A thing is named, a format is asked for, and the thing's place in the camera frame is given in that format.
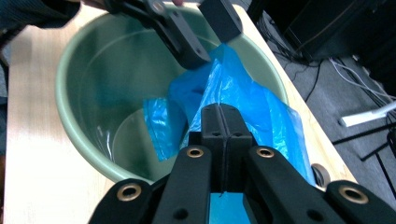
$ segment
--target table surface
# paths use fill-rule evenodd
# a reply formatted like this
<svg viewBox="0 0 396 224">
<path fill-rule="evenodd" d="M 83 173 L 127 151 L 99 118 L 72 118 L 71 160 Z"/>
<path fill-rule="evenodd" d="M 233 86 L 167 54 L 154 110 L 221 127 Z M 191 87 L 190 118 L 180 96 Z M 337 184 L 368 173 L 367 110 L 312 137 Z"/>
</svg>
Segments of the table surface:
<svg viewBox="0 0 396 224">
<path fill-rule="evenodd" d="M 311 164 L 325 167 L 331 180 L 355 181 L 248 15 L 241 7 L 236 9 L 245 35 L 272 61 L 290 106 L 302 117 Z M 67 42 L 103 13 L 83 7 L 63 29 L 28 27 L 11 45 L 5 223 L 86 223 L 114 184 L 73 147 L 60 122 L 54 94 L 56 69 Z"/>
</svg>

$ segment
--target plastic bucket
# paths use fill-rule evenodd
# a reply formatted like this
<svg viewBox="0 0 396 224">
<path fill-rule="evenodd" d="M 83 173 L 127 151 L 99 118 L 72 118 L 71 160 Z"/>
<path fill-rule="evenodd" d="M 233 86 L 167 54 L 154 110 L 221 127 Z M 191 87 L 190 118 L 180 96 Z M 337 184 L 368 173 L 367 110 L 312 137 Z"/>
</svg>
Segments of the plastic bucket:
<svg viewBox="0 0 396 224">
<path fill-rule="evenodd" d="M 183 14 L 207 50 L 219 45 L 198 10 L 169 8 Z M 229 45 L 256 81 L 287 102 L 275 68 L 256 45 L 243 35 Z M 59 114 L 78 152 L 115 182 L 167 175 L 175 158 L 158 161 L 142 102 L 164 97 L 183 71 L 157 34 L 138 20 L 105 15 L 81 29 L 65 49 L 56 79 Z"/>
</svg>

